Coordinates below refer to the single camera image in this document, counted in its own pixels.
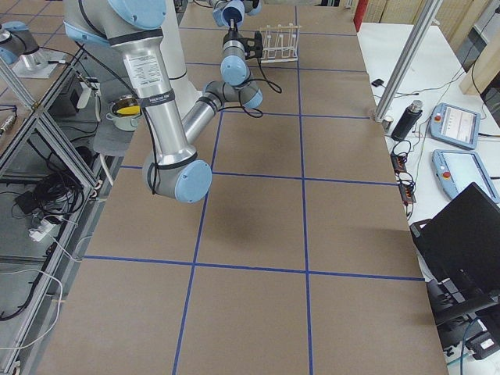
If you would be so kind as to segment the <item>teach pendant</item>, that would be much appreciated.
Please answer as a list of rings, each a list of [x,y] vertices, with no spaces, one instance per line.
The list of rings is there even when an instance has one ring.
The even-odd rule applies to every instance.
[[[478,112],[439,103],[430,116],[430,135],[444,143],[474,150],[479,137],[480,118]]]
[[[494,203],[499,203],[499,193],[476,152],[434,150],[432,163],[435,175],[450,199],[475,183]]]

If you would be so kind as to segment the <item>blue plastic cup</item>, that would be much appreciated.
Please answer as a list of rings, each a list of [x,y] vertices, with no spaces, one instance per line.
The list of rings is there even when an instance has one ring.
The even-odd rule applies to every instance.
[[[222,9],[223,25],[240,27],[245,18],[245,6],[241,0],[231,0]]]

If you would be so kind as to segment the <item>black laptop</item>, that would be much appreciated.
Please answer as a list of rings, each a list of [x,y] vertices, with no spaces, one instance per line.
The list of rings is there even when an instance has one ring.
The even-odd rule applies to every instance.
[[[499,300],[499,206],[476,183],[410,233],[432,274],[433,313],[482,295]]]

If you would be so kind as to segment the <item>teach pendant far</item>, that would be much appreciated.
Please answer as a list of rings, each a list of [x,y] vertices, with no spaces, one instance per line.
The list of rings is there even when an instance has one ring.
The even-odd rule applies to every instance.
[[[478,112],[439,103],[430,116],[430,135],[444,143],[474,150],[479,137],[480,118]]]

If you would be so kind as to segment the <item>teach pendant near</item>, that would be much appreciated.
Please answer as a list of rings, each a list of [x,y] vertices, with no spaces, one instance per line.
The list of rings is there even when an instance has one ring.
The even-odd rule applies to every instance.
[[[475,183],[494,203],[499,203],[499,193],[476,152],[434,150],[432,163],[435,175],[450,199]]]

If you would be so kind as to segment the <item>aluminium frame post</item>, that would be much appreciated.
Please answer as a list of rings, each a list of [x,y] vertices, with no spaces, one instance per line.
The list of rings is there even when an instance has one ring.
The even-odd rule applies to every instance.
[[[386,116],[389,107],[395,99],[396,92],[400,88],[402,81],[409,70],[410,64],[416,56],[416,53],[425,38],[430,25],[433,23],[438,10],[441,8],[443,0],[427,0],[422,12],[418,16],[416,24],[413,26],[402,53],[395,64],[395,68],[386,85],[384,93],[373,114],[373,119],[381,122]]]

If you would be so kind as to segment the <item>small black puck device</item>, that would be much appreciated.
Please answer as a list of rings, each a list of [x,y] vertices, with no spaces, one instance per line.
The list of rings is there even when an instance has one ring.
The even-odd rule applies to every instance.
[[[381,80],[381,79],[376,79],[376,80],[372,81],[372,82],[371,82],[371,84],[372,84],[374,87],[379,87],[379,86],[381,86],[381,85],[383,85],[383,84],[384,84],[384,81],[383,81],[383,80]]]

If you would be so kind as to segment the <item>black water bottle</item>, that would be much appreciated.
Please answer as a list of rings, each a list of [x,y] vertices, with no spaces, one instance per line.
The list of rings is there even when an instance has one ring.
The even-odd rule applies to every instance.
[[[416,124],[416,121],[422,116],[423,102],[414,100],[404,111],[394,130],[391,138],[395,141],[403,141],[409,131]]]

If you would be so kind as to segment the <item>white enamel pot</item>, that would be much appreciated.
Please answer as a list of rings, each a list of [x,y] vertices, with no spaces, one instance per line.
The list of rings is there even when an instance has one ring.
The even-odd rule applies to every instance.
[[[135,131],[141,117],[141,107],[135,98],[123,96],[109,103],[109,112],[105,115],[113,125],[122,131]]]

